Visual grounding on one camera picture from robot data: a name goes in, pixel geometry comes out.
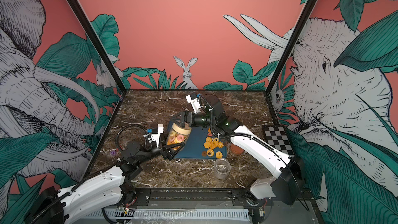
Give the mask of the pile of ring cookies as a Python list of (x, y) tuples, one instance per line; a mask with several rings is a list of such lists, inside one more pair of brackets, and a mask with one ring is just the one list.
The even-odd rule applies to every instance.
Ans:
[(184, 142), (186, 139), (185, 135), (178, 135), (175, 131), (170, 131), (168, 138), (167, 138), (167, 144), (172, 145), (172, 144), (179, 144)]

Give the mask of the beige jar lid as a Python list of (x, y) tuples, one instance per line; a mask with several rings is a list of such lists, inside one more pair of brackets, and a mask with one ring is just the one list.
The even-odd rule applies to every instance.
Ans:
[(173, 123), (172, 130), (175, 131), (178, 135), (188, 136), (188, 135), (190, 135), (192, 128), (189, 127), (189, 125), (187, 123), (184, 123), (183, 127), (181, 127), (177, 123)]

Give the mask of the pile of yellow cookies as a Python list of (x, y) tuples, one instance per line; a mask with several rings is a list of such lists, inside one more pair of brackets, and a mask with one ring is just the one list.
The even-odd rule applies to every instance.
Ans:
[(227, 154), (224, 143), (219, 140), (218, 136), (214, 136), (211, 129), (208, 128), (208, 134), (203, 144), (205, 150), (202, 152), (203, 157), (210, 159), (221, 159)]

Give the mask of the brown jar lid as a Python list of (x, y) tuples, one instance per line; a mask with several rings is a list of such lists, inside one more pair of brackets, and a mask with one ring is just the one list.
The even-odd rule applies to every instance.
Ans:
[(239, 146), (234, 145), (234, 144), (230, 145), (230, 150), (235, 155), (241, 155), (242, 153), (245, 152), (242, 148), (240, 148)]

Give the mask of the clear glass cookie jar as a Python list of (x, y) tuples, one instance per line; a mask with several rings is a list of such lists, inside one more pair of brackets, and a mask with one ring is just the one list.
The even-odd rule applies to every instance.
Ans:
[(217, 159), (214, 163), (213, 174), (214, 177), (219, 180), (225, 180), (228, 178), (231, 171), (231, 165), (227, 159)]

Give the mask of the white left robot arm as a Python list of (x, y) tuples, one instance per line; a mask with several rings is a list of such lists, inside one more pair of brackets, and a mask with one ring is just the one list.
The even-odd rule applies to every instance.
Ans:
[(185, 143), (154, 147), (144, 151), (138, 142), (122, 150), (114, 166), (84, 178), (74, 186), (45, 190), (24, 217), (25, 224), (72, 224), (110, 205), (133, 205), (138, 196), (131, 185), (142, 171), (142, 163), (158, 156), (172, 160)]

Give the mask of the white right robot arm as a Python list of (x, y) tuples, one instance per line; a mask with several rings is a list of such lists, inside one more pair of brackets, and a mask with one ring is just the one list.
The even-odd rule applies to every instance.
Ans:
[(200, 105), (191, 101), (194, 111), (182, 111), (172, 117), (180, 127), (209, 127), (213, 136), (228, 140), (258, 160), (272, 176), (256, 180), (249, 191), (257, 199), (275, 196), (287, 205), (299, 199), (305, 184), (304, 161), (285, 154), (254, 135), (245, 125), (227, 116), (220, 102)]

